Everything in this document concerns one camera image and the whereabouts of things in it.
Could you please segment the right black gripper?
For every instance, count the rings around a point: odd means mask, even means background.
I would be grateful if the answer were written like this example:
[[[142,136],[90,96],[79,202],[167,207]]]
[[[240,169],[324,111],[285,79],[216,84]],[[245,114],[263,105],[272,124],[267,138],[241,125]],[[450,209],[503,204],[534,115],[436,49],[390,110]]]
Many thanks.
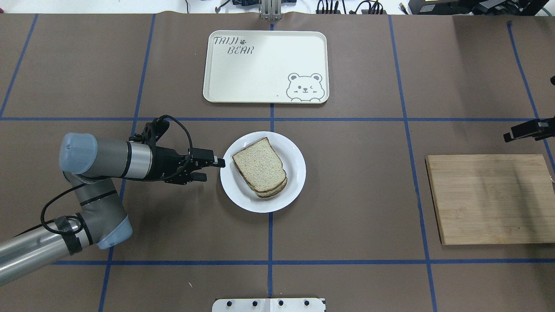
[[[555,136],[555,118],[532,119],[525,122],[526,127],[513,126],[503,135],[505,143],[520,138],[531,137],[535,141],[546,140]]]

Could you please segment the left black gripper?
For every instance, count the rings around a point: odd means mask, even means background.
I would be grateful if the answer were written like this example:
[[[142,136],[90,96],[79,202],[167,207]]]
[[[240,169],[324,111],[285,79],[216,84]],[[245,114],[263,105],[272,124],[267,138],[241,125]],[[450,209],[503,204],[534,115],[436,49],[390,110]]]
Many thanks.
[[[143,132],[130,137],[130,180],[137,182],[163,181],[169,184],[186,185],[189,182],[206,182],[202,168],[225,168],[226,162],[216,158],[213,150],[193,147],[192,137],[186,127],[174,119],[186,133],[188,153],[180,155],[176,150],[157,146],[158,140],[169,129],[169,119],[153,119],[147,122]]]

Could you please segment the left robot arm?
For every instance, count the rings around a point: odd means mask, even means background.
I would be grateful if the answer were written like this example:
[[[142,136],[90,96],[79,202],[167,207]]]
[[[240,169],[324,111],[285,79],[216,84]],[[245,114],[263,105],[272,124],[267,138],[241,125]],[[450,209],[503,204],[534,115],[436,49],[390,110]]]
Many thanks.
[[[212,150],[194,148],[189,132],[185,155],[158,146],[174,120],[162,115],[125,141],[67,133],[58,164],[71,187],[44,205],[39,225],[1,244],[1,285],[86,247],[105,250],[131,237],[132,225],[113,179],[186,185],[205,182],[203,168],[226,166]]]

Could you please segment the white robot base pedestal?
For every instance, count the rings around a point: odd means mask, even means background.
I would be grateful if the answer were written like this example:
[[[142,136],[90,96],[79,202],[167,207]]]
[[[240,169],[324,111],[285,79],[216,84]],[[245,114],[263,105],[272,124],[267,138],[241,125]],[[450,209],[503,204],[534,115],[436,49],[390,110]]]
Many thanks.
[[[321,298],[244,298],[218,299],[212,312],[325,312]]]

